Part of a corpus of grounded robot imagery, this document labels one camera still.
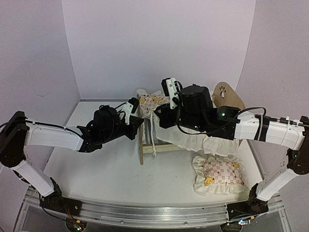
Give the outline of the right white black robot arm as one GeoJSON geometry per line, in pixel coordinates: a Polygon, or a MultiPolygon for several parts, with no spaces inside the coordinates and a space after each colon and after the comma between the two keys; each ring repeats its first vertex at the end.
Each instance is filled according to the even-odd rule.
{"type": "Polygon", "coordinates": [[[164,94],[170,102],[155,111],[162,128],[176,126],[187,135],[206,135],[228,140],[254,140],[287,147],[288,161],[270,178],[255,184],[246,201],[227,205],[229,222],[240,222],[268,211],[270,198],[288,182],[309,172],[309,119],[270,117],[256,114],[252,107],[213,107],[207,87],[183,87],[165,79],[164,94]]]}

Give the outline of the duck print ruffled bed cover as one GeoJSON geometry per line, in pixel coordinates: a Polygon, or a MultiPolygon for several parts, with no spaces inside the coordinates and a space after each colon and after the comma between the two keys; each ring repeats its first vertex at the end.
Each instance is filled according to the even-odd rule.
{"type": "Polygon", "coordinates": [[[202,154],[212,154],[222,157],[234,156],[238,153],[242,141],[239,139],[227,140],[203,135],[193,135],[194,130],[182,127],[181,131],[177,126],[164,129],[159,126],[159,117],[155,115],[155,109],[163,104],[169,106],[169,97],[166,97],[160,90],[152,94],[144,89],[137,90],[140,101],[140,114],[145,121],[150,122],[150,138],[158,139],[183,148],[188,151],[202,154]]]}

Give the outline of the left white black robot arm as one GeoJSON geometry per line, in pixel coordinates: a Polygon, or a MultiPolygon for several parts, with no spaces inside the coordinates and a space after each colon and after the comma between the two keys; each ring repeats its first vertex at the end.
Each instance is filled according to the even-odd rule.
{"type": "Polygon", "coordinates": [[[17,111],[0,126],[0,162],[39,193],[42,209],[78,216],[82,202],[64,197],[58,183],[33,166],[25,148],[47,146],[92,153],[122,136],[134,140],[144,122],[143,118],[134,116],[135,112],[136,108],[132,105],[121,111],[102,105],[86,126],[69,128],[34,121],[24,112],[17,111]]]}

